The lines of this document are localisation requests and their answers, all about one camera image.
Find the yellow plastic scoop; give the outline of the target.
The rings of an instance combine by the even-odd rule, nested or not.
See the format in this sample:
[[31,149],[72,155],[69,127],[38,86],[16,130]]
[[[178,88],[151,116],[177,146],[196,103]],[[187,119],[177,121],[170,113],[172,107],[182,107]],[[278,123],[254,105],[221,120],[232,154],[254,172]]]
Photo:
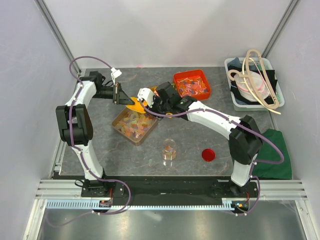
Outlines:
[[125,105],[125,106],[134,112],[138,112],[141,114],[147,113],[157,118],[164,118],[164,116],[166,116],[167,118],[172,118],[172,115],[173,115],[172,113],[167,113],[167,114],[155,113],[151,110],[151,107],[149,107],[145,101],[142,101],[142,105],[141,105],[141,103],[138,101],[136,97],[131,97],[131,99],[134,101],[135,104]]

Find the brown tin of popsicle candies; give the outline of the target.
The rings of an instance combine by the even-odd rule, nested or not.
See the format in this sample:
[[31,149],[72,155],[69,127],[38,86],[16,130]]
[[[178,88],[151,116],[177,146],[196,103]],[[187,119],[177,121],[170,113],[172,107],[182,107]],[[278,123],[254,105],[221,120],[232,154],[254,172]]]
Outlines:
[[158,120],[148,113],[124,108],[113,120],[112,127],[129,142],[140,146],[157,124]]

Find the clear glass jar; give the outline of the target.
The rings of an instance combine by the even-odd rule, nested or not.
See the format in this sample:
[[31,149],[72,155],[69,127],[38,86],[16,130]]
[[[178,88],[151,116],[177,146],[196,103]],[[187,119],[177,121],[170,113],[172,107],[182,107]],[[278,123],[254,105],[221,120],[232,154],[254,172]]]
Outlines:
[[161,156],[164,166],[171,167],[173,165],[173,160],[177,157],[177,144],[173,139],[167,138],[163,141]]

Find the red jar lid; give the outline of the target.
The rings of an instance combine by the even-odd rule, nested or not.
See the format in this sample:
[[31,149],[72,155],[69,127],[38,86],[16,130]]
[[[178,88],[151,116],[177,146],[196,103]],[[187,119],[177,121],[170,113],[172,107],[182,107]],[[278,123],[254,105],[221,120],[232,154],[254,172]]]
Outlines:
[[212,149],[206,148],[202,151],[201,157],[204,161],[211,162],[216,158],[216,154]]

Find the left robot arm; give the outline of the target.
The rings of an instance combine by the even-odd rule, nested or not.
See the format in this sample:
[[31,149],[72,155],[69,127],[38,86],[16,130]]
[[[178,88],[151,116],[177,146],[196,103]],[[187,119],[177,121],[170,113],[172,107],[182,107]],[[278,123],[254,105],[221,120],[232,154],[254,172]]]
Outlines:
[[112,80],[112,84],[107,85],[104,84],[105,79],[98,71],[91,71],[88,76],[80,77],[71,99],[55,109],[60,138],[76,153],[84,171],[82,196],[93,194],[104,197],[111,188],[103,180],[105,171],[93,148],[94,129],[87,110],[89,103],[96,98],[112,100],[116,105],[134,105],[120,83]]

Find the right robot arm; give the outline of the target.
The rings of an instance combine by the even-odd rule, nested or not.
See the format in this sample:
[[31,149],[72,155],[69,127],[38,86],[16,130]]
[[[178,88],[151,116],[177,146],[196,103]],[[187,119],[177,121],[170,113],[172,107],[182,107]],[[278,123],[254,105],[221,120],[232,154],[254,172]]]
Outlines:
[[243,118],[214,110],[192,96],[181,97],[169,83],[159,85],[147,94],[148,108],[159,117],[175,116],[205,126],[228,140],[229,152],[234,160],[229,191],[235,197],[247,191],[253,161],[256,159],[262,140],[255,120],[246,115]]

